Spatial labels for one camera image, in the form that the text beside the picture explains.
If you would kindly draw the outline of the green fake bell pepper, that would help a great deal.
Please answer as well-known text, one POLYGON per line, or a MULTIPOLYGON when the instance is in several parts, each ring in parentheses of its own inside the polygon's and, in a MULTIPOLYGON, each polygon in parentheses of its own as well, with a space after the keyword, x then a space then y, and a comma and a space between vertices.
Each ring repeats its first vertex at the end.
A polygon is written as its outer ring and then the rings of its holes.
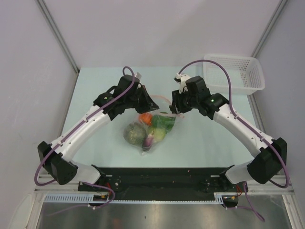
POLYGON ((175 116, 164 116, 161 114, 154 114, 151 120, 152 127, 165 129, 170 132, 175 124, 175 116))

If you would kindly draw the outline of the clear zip top bag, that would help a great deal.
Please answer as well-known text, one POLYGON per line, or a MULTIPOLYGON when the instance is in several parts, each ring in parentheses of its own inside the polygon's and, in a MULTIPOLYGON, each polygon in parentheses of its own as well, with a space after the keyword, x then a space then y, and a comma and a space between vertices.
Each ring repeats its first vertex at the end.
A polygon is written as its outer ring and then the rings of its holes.
POLYGON ((185 119, 183 114, 172 113, 171 101, 166 97, 153 95, 152 99, 159 108, 137 114, 122 131, 125 142, 142 156, 152 152, 185 119))

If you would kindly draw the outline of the pale green fake cabbage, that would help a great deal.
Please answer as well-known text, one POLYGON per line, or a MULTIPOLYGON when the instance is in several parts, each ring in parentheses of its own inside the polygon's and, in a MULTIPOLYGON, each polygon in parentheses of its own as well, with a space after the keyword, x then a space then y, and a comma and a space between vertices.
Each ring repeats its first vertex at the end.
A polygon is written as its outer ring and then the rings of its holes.
POLYGON ((155 142, 163 141, 165 136, 166 136, 165 128, 161 128, 161 127, 150 126, 148 128, 148 133, 154 135, 154 141, 155 142))

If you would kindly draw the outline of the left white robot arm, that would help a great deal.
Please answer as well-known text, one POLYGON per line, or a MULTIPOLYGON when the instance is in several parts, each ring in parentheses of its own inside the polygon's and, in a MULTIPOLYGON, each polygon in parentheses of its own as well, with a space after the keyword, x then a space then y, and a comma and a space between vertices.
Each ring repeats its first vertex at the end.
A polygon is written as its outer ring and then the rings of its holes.
POLYGON ((39 168, 44 168, 59 185, 72 180, 87 182, 94 190, 105 186, 105 178, 96 166, 73 162, 80 147, 100 128, 110 123, 127 109, 139 114, 155 111, 159 106, 149 96, 140 80, 131 75, 122 76, 119 83, 100 94, 80 121, 68 132, 51 143, 38 145, 39 168))

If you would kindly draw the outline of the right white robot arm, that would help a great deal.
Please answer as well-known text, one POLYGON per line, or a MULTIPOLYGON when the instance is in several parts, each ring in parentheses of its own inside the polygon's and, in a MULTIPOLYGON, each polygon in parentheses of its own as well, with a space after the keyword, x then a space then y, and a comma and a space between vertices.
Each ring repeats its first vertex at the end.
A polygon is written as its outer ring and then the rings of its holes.
POLYGON ((170 110, 174 114, 197 109, 232 133, 253 157, 252 161, 232 165, 220 174, 220 187, 224 191, 232 191, 242 181, 265 184, 283 168, 287 157, 284 139, 274 139, 243 120, 229 100, 219 93, 210 93, 202 77, 178 74, 174 80, 179 84, 179 89, 172 92, 170 110))

